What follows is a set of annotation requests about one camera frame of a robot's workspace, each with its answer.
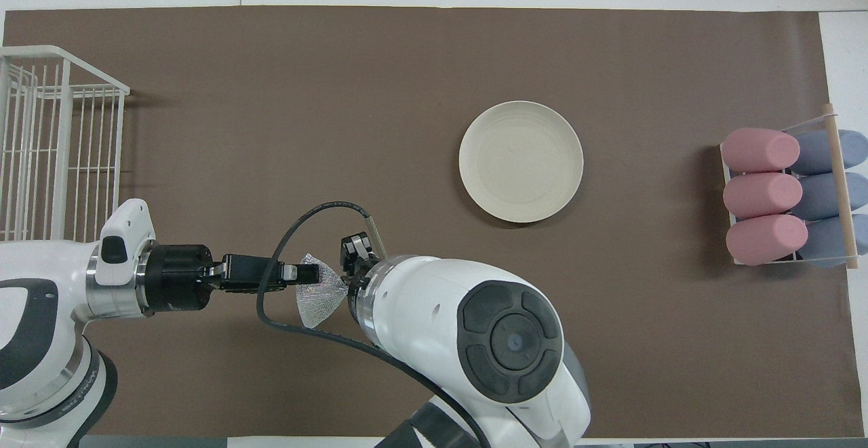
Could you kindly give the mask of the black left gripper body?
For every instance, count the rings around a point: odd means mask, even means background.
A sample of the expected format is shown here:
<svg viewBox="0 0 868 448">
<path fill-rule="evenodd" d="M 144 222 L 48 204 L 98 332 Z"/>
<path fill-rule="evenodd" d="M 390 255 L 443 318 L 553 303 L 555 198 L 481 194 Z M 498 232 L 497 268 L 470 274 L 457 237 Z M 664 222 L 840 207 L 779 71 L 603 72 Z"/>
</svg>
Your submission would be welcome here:
<svg viewBox="0 0 868 448">
<path fill-rule="evenodd" d="M 256 293 L 269 259 L 226 254 L 215 260 L 205 245 L 156 245 L 144 269 L 150 312 L 201 311 L 213 291 Z"/>
</svg>

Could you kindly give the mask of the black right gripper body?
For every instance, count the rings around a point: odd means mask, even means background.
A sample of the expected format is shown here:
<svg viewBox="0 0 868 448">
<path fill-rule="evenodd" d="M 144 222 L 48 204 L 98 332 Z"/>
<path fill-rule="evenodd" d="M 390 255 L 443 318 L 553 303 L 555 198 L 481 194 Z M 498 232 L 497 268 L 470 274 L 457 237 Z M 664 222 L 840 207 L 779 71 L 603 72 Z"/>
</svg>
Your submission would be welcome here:
<svg viewBox="0 0 868 448">
<path fill-rule="evenodd" d="M 348 287 L 348 299 L 355 299 L 360 290 L 367 288 L 371 281 L 367 277 L 373 266 L 377 265 L 378 256 L 372 251 L 351 251 L 345 256 L 345 284 Z"/>
</svg>

